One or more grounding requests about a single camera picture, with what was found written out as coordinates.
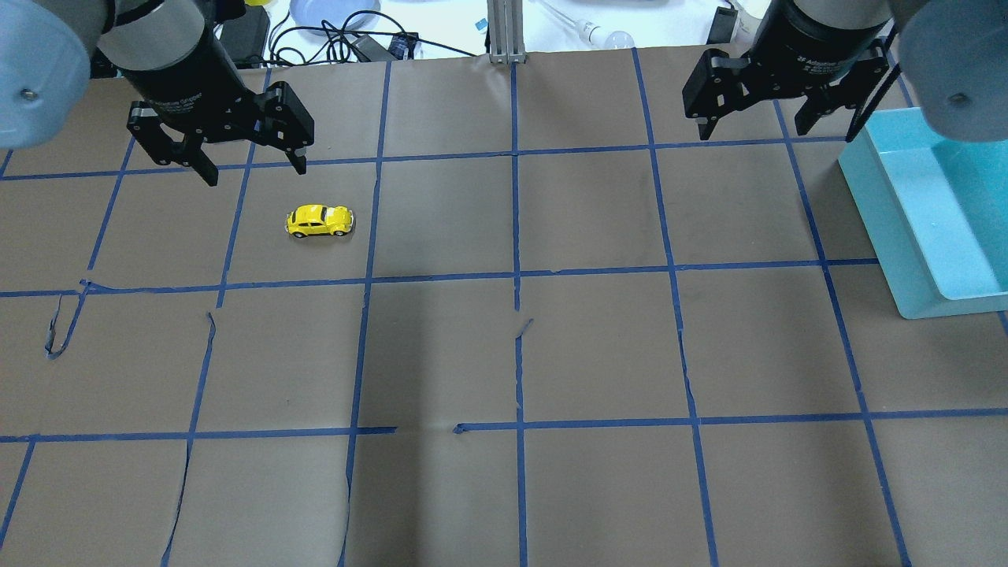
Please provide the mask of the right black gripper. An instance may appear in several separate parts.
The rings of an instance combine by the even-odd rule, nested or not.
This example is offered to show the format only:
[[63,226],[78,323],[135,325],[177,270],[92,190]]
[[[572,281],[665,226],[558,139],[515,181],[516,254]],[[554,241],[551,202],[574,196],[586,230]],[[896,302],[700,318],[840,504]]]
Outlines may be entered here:
[[877,37],[890,18],[886,1],[771,1],[745,54],[703,51],[683,87],[684,114],[706,141],[731,113],[806,96],[797,134],[844,108],[855,137],[891,87],[889,44]]

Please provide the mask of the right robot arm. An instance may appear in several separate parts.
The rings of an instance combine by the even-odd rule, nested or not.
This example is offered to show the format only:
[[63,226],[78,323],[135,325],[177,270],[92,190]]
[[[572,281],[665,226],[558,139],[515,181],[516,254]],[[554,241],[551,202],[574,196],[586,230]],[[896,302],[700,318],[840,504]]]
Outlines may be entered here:
[[852,140],[907,76],[930,128],[962,143],[1006,138],[1004,1],[772,1],[741,56],[703,51],[684,85],[699,136],[760,102],[803,99],[795,132],[853,112]]

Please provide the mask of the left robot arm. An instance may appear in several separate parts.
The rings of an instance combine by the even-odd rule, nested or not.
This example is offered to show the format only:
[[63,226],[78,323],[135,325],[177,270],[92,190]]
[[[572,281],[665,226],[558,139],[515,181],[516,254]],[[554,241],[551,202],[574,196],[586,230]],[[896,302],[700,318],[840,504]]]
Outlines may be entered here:
[[82,99],[101,51],[138,93],[126,127],[151,161],[219,172],[206,144],[247,140],[307,171],[314,121],[288,83],[245,85],[195,1],[4,1],[1,139],[5,150],[47,143]]

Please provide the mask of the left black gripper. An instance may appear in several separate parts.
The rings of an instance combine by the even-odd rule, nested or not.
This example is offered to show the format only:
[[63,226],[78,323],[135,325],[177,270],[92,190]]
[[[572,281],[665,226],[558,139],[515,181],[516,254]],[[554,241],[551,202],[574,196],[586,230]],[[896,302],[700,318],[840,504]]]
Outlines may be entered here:
[[151,161],[186,166],[215,187],[219,172],[202,144],[248,139],[307,173],[313,116],[284,80],[249,90],[198,1],[110,4],[98,49],[140,94],[128,131]]

